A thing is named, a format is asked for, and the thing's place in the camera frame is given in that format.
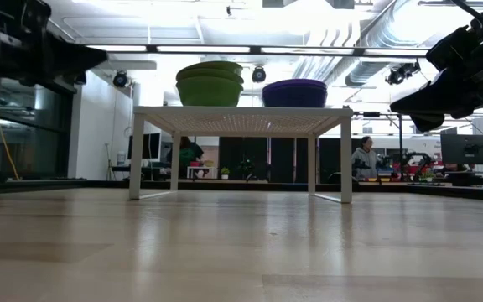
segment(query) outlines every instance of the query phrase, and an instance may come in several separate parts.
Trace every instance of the ceiling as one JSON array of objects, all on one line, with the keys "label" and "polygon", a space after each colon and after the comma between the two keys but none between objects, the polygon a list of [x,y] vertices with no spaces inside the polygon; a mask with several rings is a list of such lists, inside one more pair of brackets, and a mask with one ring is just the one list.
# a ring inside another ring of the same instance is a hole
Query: ceiling
[{"label": "ceiling", "polygon": [[[303,46],[431,47],[470,16],[456,7],[420,6],[419,0],[360,0],[355,9],[334,9],[326,0],[297,0],[284,8],[264,8],[270,0],[45,0],[52,6],[49,29],[79,44],[240,44]],[[391,3],[386,13],[381,13]],[[226,7],[231,7],[231,15]],[[377,22],[372,21],[381,13]],[[360,86],[345,77],[366,60],[274,55],[110,55],[101,72],[111,75],[120,65],[138,62],[136,81],[157,81],[164,99],[176,103],[175,74],[203,60],[231,60],[245,67],[244,94],[259,94],[274,81],[313,78],[325,81],[328,107],[387,111],[400,96],[418,89],[436,75],[426,60],[421,73],[400,86],[384,80],[390,67],[402,61],[369,62]],[[264,83],[251,81],[263,65]]]}]

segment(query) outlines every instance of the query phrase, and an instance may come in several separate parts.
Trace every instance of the white wall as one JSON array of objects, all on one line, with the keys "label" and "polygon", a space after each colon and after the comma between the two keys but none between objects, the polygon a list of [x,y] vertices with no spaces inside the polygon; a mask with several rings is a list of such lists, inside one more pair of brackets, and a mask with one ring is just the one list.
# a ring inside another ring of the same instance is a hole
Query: white wall
[{"label": "white wall", "polygon": [[105,180],[107,151],[113,164],[127,152],[132,99],[87,72],[87,84],[75,95],[70,135],[69,177]]}]

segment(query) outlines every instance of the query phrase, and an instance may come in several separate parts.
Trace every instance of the glass wall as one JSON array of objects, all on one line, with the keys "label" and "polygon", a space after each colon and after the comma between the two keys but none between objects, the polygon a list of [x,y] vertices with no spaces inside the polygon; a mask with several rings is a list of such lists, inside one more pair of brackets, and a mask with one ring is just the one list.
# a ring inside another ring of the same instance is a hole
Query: glass wall
[{"label": "glass wall", "polygon": [[1,132],[18,176],[23,179],[66,177],[72,95],[42,86],[0,80],[0,170],[13,176]]}]

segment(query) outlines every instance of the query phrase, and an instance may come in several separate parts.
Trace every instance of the purple bowl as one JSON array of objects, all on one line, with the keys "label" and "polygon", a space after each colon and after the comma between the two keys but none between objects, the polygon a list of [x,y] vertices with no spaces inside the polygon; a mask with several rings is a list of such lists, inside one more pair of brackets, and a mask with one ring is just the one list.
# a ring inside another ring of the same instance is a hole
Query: purple bowl
[{"label": "purple bowl", "polygon": [[262,92],[265,107],[323,108],[327,90],[318,86],[285,86]]},{"label": "purple bowl", "polygon": [[284,80],[284,81],[276,81],[272,84],[269,84],[262,89],[262,92],[275,89],[279,87],[285,86],[317,86],[327,90],[327,85],[323,82],[317,80],[310,80],[310,79],[291,79],[291,80]]}]

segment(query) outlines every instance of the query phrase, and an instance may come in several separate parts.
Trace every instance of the desk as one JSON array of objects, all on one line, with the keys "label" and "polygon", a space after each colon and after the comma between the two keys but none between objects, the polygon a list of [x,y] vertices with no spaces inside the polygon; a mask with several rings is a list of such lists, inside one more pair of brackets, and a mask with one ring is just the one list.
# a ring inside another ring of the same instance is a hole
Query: desk
[{"label": "desk", "polygon": [[446,172],[446,174],[450,177],[434,178],[434,182],[451,183],[452,186],[483,185],[483,177],[477,176],[483,172]]},{"label": "desk", "polygon": [[199,172],[201,170],[208,170],[211,173],[211,178],[216,179],[217,178],[217,168],[216,167],[188,167],[188,180],[192,179],[195,177],[195,174],[191,174],[191,172]]},{"label": "desk", "polygon": [[[351,117],[349,108],[280,107],[143,107],[133,109],[133,148],[130,198],[168,194],[140,195],[140,171],[144,123],[150,122],[173,136],[173,159],[179,158],[182,136],[307,138],[308,193],[340,203],[351,203]],[[340,126],[341,198],[316,194],[316,138]],[[179,161],[173,160],[170,192],[178,189]]]},{"label": "desk", "polygon": [[[150,175],[150,180],[158,179],[159,178],[159,171],[163,169],[162,167],[141,167],[141,174],[144,175],[145,179],[147,175]],[[113,173],[115,172],[131,172],[130,166],[114,166],[111,168]]]}]

